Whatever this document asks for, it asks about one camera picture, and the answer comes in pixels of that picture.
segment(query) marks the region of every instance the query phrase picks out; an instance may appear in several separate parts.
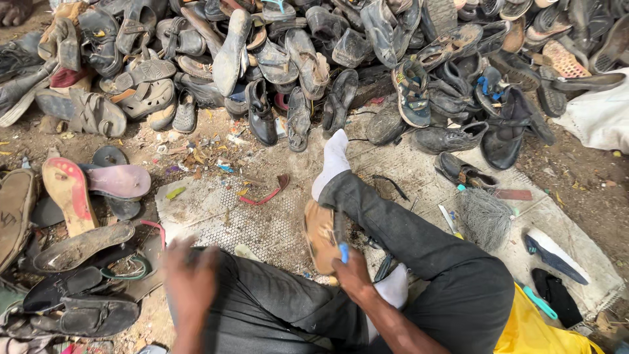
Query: foot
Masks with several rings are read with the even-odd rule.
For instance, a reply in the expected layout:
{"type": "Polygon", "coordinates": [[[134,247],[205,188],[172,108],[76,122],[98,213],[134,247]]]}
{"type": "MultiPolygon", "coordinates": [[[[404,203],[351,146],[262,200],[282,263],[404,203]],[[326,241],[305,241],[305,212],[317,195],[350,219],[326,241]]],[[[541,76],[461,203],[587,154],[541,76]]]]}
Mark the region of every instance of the foot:
{"type": "Polygon", "coordinates": [[[323,148],[323,170],[314,180],[311,194],[313,199],[319,201],[319,195],[323,187],[328,184],[336,175],[350,168],[350,163],[345,157],[347,149],[347,135],[343,129],[337,130],[328,140],[323,148]]]}
{"type": "Polygon", "coordinates": [[[31,14],[33,0],[0,0],[0,26],[19,26],[31,14]]]}

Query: leg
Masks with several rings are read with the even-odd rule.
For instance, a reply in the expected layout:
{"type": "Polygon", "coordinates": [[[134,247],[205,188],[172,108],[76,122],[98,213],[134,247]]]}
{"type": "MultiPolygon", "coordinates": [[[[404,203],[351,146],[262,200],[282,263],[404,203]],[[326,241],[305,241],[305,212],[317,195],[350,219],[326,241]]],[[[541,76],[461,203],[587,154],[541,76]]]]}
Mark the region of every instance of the leg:
{"type": "Polygon", "coordinates": [[[339,288],[225,251],[220,255],[220,289],[204,332],[206,352],[325,351],[291,327],[330,338],[337,348],[366,345],[365,315],[339,288]]]}
{"type": "Polygon", "coordinates": [[[19,26],[31,14],[33,0],[0,0],[0,26],[19,26]]]}
{"type": "MultiPolygon", "coordinates": [[[[492,352],[515,291],[499,259],[381,199],[351,171],[329,180],[318,202],[345,211],[413,273],[431,280],[404,311],[408,319],[452,353],[492,352]]],[[[373,345],[386,346],[381,338],[373,345]]]]}

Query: hand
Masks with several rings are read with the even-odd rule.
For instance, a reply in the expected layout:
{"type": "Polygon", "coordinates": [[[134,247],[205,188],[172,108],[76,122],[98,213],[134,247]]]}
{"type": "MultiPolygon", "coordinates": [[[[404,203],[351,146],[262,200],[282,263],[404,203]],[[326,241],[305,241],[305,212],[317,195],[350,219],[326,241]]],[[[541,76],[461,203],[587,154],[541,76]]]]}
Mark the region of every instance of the hand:
{"type": "Polygon", "coordinates": [[[165,284],[182,322],[203,321],[218,289],[218,247],[210,246],[188,263],[195,239],[172,240],[165,252],[165,284]]]}
{"type": "Polygon", "coordinates": [[[336,271],[341,288],[359,306],[373,295],[377,295],[376,288],[371,284],[371,278],[367,272],[365,256],[355,248],[349,247],[347,263],[335,258],[332,260],[332,267],[336,271]]]}

